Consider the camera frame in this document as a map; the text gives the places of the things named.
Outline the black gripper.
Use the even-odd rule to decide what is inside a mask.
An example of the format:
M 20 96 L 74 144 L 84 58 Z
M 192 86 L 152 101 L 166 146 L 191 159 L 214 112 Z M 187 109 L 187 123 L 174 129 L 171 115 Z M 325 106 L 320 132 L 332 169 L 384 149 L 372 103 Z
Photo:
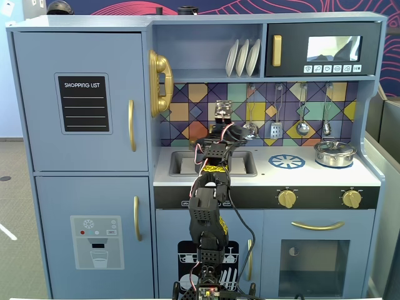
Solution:
M 201 147 L 208 147 L 211 144 L 233 144 L 236 141 L 234 134 L 232 133 L 234 129 L 234 123 L 216 123 L 211 126 L 209 136 L 198 139 L 198 144 Z

